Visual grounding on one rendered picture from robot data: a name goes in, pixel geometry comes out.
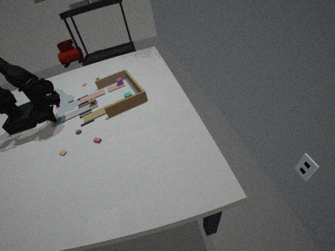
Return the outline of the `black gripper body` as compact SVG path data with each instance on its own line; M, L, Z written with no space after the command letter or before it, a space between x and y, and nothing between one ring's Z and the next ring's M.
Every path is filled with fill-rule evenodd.
M43 97L44 97L44 95L38 96L36 99L31 100L31 103L30 103L31 105L34 105L37 108L37 112L41 111L41 113L38 113L37 117L36 117L36 121L38 123L43 123L43 122L49 120L52 116L51 110L50 110L51 106L49 106L49 105L45 106L44 105Z

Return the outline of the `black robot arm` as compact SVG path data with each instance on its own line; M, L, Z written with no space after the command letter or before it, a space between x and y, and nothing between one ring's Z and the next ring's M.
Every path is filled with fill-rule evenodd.
M34 100L38 96L44 95L45 98L43 97L43 102L45 106L60 104L60 95L54 91L51 81L45 80L44 78L39 79L39 77L24 68L11 65L2 58L0 58L0 73L2 73L6 80L14 87L19 88L19 92L23 91L29 100ZM49 94L49 96L47 96L47 94ZM11 118L10 122L20 119L25 112L15 104L16 102L17 100L10 90L0 87L0 114L5 113L8 115Z

